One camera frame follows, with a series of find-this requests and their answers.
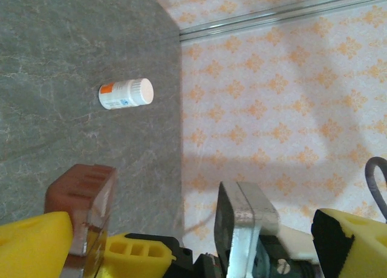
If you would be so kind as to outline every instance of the pill bottle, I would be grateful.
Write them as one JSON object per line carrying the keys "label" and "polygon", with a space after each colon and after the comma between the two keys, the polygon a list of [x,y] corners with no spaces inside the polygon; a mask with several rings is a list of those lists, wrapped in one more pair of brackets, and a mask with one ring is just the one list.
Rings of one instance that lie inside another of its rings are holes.
{"label": "pill bottle", "polygon": [[98,97],[107,110],[148,105],[153,101],[153,87],[148,79],[126,80],[102,85]]}

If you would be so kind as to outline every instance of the wire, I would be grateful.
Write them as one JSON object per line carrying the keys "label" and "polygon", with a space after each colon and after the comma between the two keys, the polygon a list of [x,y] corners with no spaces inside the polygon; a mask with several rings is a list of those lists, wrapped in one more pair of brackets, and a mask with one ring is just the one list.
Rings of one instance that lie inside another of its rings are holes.
{"label": "wire", "polygon": [[365,164],[365,180],[367,181],[369,191],[374,197],[377,206],[382,212],[382,215],[387,220],[387,204],[383,199],[383,196],[380,193],[380,190],[377,187],[375,181],[374,171],[376,166],[378,166],[382,171],[387,183],[387,160],[382,157],[372,157],[370,160],[367,161],[367,163]]}

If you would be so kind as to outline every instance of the gray marble surface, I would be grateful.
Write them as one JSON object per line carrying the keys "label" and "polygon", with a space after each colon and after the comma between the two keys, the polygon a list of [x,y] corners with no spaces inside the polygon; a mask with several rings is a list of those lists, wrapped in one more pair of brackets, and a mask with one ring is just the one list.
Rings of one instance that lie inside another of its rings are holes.
{"label": "gray marble surface", "polygon": [[[76,163],[118,169],[110,232],[182,236],[180,43],[156,0],[1,0],[0,224],[39,215]],[[151,105],[100,85],[147,77]]]}

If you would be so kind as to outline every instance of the translucent brown block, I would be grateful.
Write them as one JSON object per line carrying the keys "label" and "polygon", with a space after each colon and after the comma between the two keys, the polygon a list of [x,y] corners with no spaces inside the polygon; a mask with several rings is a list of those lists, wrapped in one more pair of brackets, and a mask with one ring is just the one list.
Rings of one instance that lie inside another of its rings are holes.
{"label": "translucent brown block", "polygon": [[48,187],[44,212],[68,212],[73,223],[70,254],[86,256],[93,248],[100,235],[90,235],[91,228],[107,231],[116,179],[113,167],[76,164]]}

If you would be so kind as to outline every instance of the screw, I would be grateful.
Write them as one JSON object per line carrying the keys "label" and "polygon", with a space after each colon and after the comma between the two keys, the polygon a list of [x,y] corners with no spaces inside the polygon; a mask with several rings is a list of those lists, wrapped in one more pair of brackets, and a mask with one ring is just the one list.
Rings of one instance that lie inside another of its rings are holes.
{"label": "screw", "polygon": [[277,261],[277,272],[281,275],[285,275],[290,272],[290,265],[285,259],[279,259]]}

